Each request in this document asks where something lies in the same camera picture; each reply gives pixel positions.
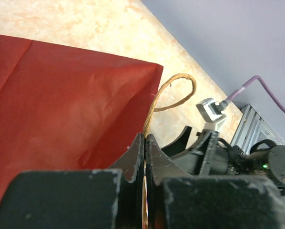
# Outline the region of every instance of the red paper bag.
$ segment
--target red paper bag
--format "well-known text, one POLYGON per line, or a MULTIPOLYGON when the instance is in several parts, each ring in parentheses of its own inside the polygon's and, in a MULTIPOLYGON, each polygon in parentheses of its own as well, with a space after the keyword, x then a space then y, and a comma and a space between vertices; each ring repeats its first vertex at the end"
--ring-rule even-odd
POLYGON ((23 170, 110 166, 142 131, 162 70, 0 35, 0 199, 23 170))

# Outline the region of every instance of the metal frame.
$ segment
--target metal frame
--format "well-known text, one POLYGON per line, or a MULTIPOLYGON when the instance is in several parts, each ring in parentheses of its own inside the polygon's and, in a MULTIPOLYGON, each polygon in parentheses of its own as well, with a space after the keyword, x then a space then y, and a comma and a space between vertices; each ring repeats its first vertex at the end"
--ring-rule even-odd
POLYGON ((257 111, 247 104, 241 108, 243 117, 231 141, 231 146, 239 146, 245 154, 258 141, 260 134, 274 141, 277 145, 285 145, 280 137, 269 127, 257 111))

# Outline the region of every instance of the twisted paper handle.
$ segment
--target twisted paper handle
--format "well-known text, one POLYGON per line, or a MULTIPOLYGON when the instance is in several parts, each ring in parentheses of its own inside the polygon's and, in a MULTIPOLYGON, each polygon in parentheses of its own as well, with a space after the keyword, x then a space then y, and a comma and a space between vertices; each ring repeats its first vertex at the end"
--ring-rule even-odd
POLYGON ((156 93, 155 95, 155 98, 150 106, 150 109, 149 109, 149 113, 147 115, 147 119, 146 121, 144 122, 144 125, 143 125, 143 135, 144 135, 144 138, 146 138, 148 136, 148 133, 150 131, 150 125, 151 125, 151 120, 152 120, 152 117, 153 117, 153 113, 154 112, 158 112, 158 111, 164 111, 164 110, 167 110, 167 109, 170 109, 170 108, 174 108, 174 107, 177 107, 179 105, 182 105, 183 103, 185 103, 187 100, 189 100, 191 98, 191 96, 194 95, 196 91, 196 81, 195 79, 189 75, 189 74, 184 74, 184 73, 178 73, 176 75, 174 75, 173 77, 171 77, 167 82, 165 82, 160 90, 156 93), (190 80, 191 83, 192 83, 192 91, 189 95, 187 95, 184 99, 178 101, 177 103, 175 104, 172 104, 172 105, 169 105, 169 106, 166 106, 166 107, 161 107, 161 108, 155 108, 156 106, 156 103, 161 95, 161 93, 164 91, 164 89, 174 80, 177 80, 177 79, 187 79, 187 80, 190 80))

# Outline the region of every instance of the gray wall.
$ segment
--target gray wall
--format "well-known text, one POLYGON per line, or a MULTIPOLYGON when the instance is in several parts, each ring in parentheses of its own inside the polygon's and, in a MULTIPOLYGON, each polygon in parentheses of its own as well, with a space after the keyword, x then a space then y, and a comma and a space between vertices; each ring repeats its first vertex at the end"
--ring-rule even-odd
MULTIPOLYGON (((226 93, 258 74, 285 106, 285 0, 142 0, 226 93)), ((285 114, 259 82, 250 103, 285 142, 285 114)))

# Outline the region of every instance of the marble countertop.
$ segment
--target marble countertop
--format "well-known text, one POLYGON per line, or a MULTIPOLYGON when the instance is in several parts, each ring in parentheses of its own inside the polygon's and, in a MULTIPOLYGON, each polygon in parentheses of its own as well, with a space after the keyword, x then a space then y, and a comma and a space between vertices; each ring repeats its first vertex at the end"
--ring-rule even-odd
MULTIPOLYGON (((221 101, 226 95, 158 22, 140 0, 0 0, 0 34, 96 50, 164 66, 161 84, 176 73, 191 74, 196 94, 185 104, 157 112, 151 132, 160 146, 173 141, 185 125, 201 131, 204 120, 195 105, 205 98, 221 101)), ((161 95, 157 107, 173 104, 191 91, 178 80, 161 95)), ((230 142, 242 117, 231 104, 221 137, 230 142)))

